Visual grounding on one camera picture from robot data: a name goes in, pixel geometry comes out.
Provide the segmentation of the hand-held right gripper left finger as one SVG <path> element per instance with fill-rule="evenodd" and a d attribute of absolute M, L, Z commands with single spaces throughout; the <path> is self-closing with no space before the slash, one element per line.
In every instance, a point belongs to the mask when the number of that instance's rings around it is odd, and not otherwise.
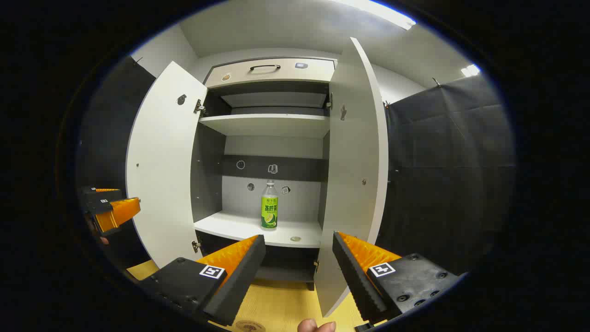
<path fill-rule="evenodd" d="M 139 281 L 150 298 L 199 323 L 230 326 L 266 254 L 251 236 L 196 261 L 176 258 Z"/>

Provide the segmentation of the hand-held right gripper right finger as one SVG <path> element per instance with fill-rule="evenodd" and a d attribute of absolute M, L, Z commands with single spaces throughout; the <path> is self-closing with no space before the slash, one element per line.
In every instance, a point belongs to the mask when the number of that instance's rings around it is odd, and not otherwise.
<path fill-rule="evenodd" d="M 400 256 L 339 231 L 332 251 L 365 322 L 357 330 L 413 311 L 461 279 L 420 254 Z"/>

